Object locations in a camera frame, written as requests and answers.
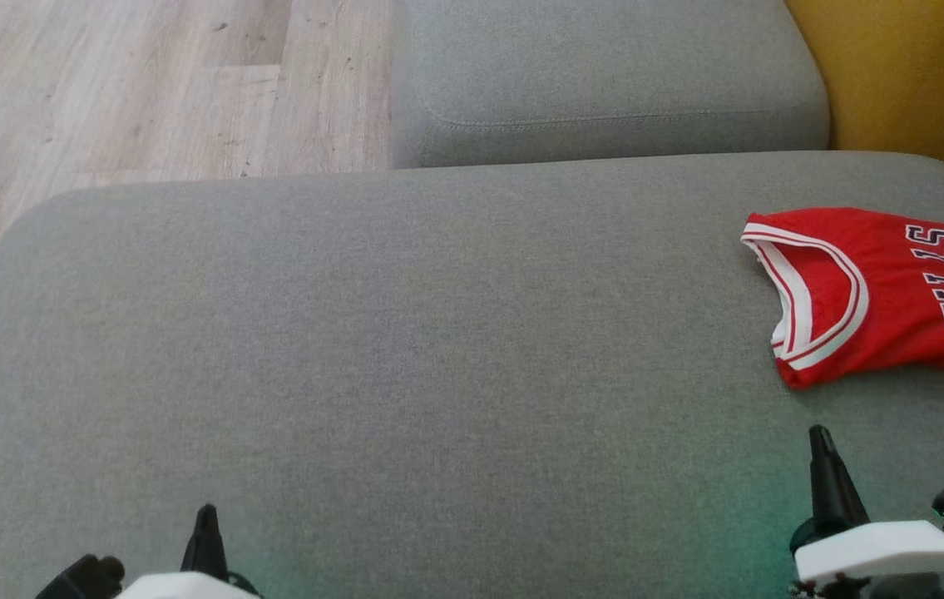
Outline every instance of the red jersey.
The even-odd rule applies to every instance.
[[[741,236],[783,303],[771,339],[791,387],[944,367],[944,224],[856,208],[750,215]]]

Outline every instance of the gray fabric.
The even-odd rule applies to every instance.
[[[822,149],[783,0],[400,0],[396,166]]]
[[[780,597],[806,427],[932,517],[944,372],[794,394],[750,211],[944,220],[944,164],[794,152],[122,186],[0,244],[0,597],[179,566],[269,597]]]

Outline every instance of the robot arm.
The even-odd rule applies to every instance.
[[[813,426],[813,516],[790,542],[796,597],[857,598],[872,577],[944,573],[944,527],[925,520],[871,522],[830,433]],[[944,517],[944,490],[934,501]]]
[[[179,572],[140,577],[121,592],[125,568],[115,557],[84,555],[36,599],[259,599],[244,577],[230,572],[216,507],[198,511]]]

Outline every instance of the cushion seam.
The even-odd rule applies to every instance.
[[[674,114],[631,113],[615,116],[568,116],[545,119],[526,119],[525,121],[453,121],[452,119],[438,115],[438,113],[431,109],[431,107],[423,100],[419,100],[419,105],[423,107],[423,110],[427,111],[431,121],[437,122],[439,126],[444,126],[444,128],[447,129],[473,130],[556,129],[561,128],[562,126],[594,125],[609,121],[679,121],[680,119],[690,117],[718,118],[735,115],[764,116],[768,114],[793,112],[800,107],[806,106],[805,103],[798,103],[798,105],[780,107],[779,109],[748,111],[686,112]]]
[[[416,92],[418,92],[418,90],[416,90],[414,87],[413,94],[416,94]],[[426,126],[423,127],[423,141],[419,147],[418,155],[416,156],[416,161],[418,161],[418,164],[426,164],[426,162],[423,162],[423,160],[425,160],[427,156],[428,148],[431,147],[431,128],[433,126],[434,119],[428,118]]]

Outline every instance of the white trim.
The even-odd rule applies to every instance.
[[[786,295],[783,294],[783,290],[779,288],[778,290],[778,299],[779,303],[783,306],[787,304],[788,299]],[[786,323],[790,317],[788,317],[788,311],[783,308],[783,318],[781,318],[777,325],[775,325],[775,330],[771,331],[771,350],[775,352],[775,357],[777,358],[780,355],[783,355],[783,350],[786,349],[786,333],[788,331],[788,326]]]
[[[760,255],[761,259],[765,262],[764,266],[767,268],[769,276],[771,276],[772,280],[775,281],[775,284],[779,288],[779,295],[781,296],[786,295],[786,293],[784,293],[786,285],[781,285],[779,278],[786,281],[787,285],[790,285],[792,281],[801,281],[801,285],[806,293],[807,286],[803,283],[799,273],[796,273],[796,269],[794,269],[793,265],[787,260],[784,260],[784,257],[783,261],[777,260],[777,257],[781,255],[777,247],[774,246],[774,244],[777,243],[797,247],[813,247],[814,249],[825,251],[826,254],[830,255],[834,263],[837,263],[838,268],[841,269],[845,276],[848,277],[848,306],[845,307],[844,315],[842,315],[842,318],[837,323],[834,323],[833,326],[830,327],[829,330],[826,330],[825,333],[821,334],[821,336],[815,339],[808,339],[806,342],[803,342],[803,344],[799,344],[798,342],[789,344],[787,342],[785,345],[781,346],[781,348],[776,348],[777,357],[786,361],[790,368],[793,370],[805,370],[813,367],[815,364],[821,363],[821,361],[832,356],[834,352],[837,352],[842,345],[845,345],[845,342],[849,341],[853,334],[856,334],[860,325],[863,324],[863,320],[867,318],[870,293],[868,293],[867,281],[863,278],[859,268],[857,268],[855,263],[853,263],[843,251],[833,244],[820,239],[794,234],[792,231],[757,223],[749,223],[745,226],[745,232],[743,232],[741,240],[746,245],[757,250],[757,254]],[[778,270],[778,277],[773,274],[772,268]],[[795,306],[798,302],[803,303],[803,299],[798,299],[798,296],[794,295],[788,297],[787,300],[783,300],[783,322],[784,326],[786,326],[784,337],[786,337],[787,340],[799,341],[802,340],[803,337],[798,337],[798,332],[803,336],[804,330],[811,330],[810,295],[806,303],[808,307],[806,314],[802,309],[796,308],[793,308],[794,312],[792,312],[792,314],[790,312],[790,306]],[[799,326],[796,324],[791,326],[791,321],[792,323],[799,322]]]

